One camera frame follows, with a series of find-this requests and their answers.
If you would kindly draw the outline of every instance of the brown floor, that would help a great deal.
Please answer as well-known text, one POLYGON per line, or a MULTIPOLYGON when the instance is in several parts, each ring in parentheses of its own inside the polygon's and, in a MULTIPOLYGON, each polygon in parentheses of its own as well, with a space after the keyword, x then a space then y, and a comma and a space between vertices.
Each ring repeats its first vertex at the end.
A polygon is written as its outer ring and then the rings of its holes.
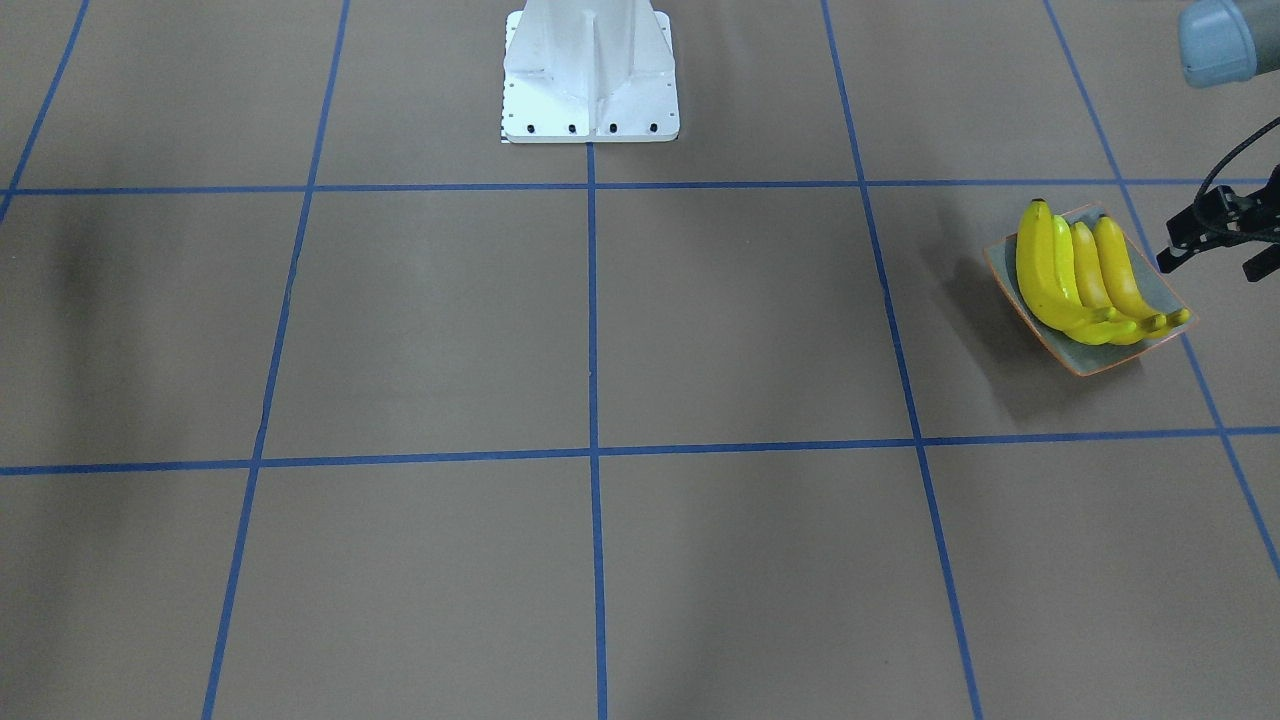
POLYGON ((584 149, 518 0, 0 1, 0 715, 1275 717, 1280 278, 1079 379, 982 259, 1274 117, 1183 5, 662 0, 584 149))

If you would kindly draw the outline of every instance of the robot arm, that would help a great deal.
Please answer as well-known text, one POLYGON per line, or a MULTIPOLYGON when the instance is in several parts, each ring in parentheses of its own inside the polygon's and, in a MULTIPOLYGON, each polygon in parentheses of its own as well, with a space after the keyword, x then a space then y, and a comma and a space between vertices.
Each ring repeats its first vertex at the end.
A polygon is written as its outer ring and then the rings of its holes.
MULTIPOLYGON (((1197 0, 1183 10, 1178 36, 1188 85, 1244 82, 1280 69, 1280 0, 1197 0)), ((1270 245, 1244 263, 1249 282, 1280 269, 1280 165, 1262 190, 1249 195, 1236 195, 1229 186, 1208 188, 1231 159, 1276 126, 1280 118, 1228 152, 1192 204, 1166 223, 1169 247, 1156 256, 1162 273, 1198 252, 1251 241, 1270 245)))
POLYGON ((1280 68, 1280 0, 1197 0, 1178 18, 1192 87, 1243 82, 1280 68))
POLYGON ((1258 282, 1280 269, 1280 165, 1262 190, 1242 196, 1230 186, 1217 186, 1174 215, 1166 227, 1169 247, 1156 256, 1160 272, 1171 273, 1197 252, 1215 247, 1270 241, 1271 246, 1244 263, 1244 277, 1258 282))

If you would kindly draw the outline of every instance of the banana tip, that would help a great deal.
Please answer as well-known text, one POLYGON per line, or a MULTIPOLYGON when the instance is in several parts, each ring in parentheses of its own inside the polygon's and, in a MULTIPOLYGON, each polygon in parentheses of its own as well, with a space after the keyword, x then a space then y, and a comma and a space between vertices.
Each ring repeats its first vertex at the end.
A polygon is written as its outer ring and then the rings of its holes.
POLYGON ((1120 336, 1133 334, 1137 331, 1138 331, 1138 323, 1135 323, 1133 320, 1117 322, 1117 323, 1115 323, 1115 333, 1111 336, 1111 338, 1107 342, 1111 342, 1111 340, 1115 340, 1115 338, 1117 338, 1120 336))
POLYGON ((1167 325, 1167 324, 1169 324, 1169 316, 1167 315, 1152 315, 1149 318, 1143 319, 1140 323, 1138 323, 1138 327, 1142 328, 1142 332, 1144 332, 1147 334, 1151 334, 1153 332, 1158 332, 1158 331, 1165 329, 1165 325, 1167 325))

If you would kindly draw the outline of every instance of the banana bunch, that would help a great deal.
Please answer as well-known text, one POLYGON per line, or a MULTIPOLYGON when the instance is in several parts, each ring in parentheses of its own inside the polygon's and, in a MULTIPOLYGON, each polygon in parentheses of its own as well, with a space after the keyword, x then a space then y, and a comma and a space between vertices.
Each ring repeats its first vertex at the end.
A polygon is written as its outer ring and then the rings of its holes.
POLYGON ((1133 345, 1190 319, 1185 307, 1166 314, 1143 300, 1129 242, 1107 215, 1091 231, 1033 200, 1018 224, 1015 260, 1018 291, 1032 314, 1076 342, 1133 345))

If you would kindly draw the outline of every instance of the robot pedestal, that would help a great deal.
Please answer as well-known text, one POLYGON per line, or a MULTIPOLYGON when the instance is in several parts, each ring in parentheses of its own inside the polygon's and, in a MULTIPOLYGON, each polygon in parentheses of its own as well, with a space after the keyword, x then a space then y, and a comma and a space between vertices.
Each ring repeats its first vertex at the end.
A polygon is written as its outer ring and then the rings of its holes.
POLYGON ((504 142, 680 133, 671 19, 649 0, 529 0, 507 18, 504 142))

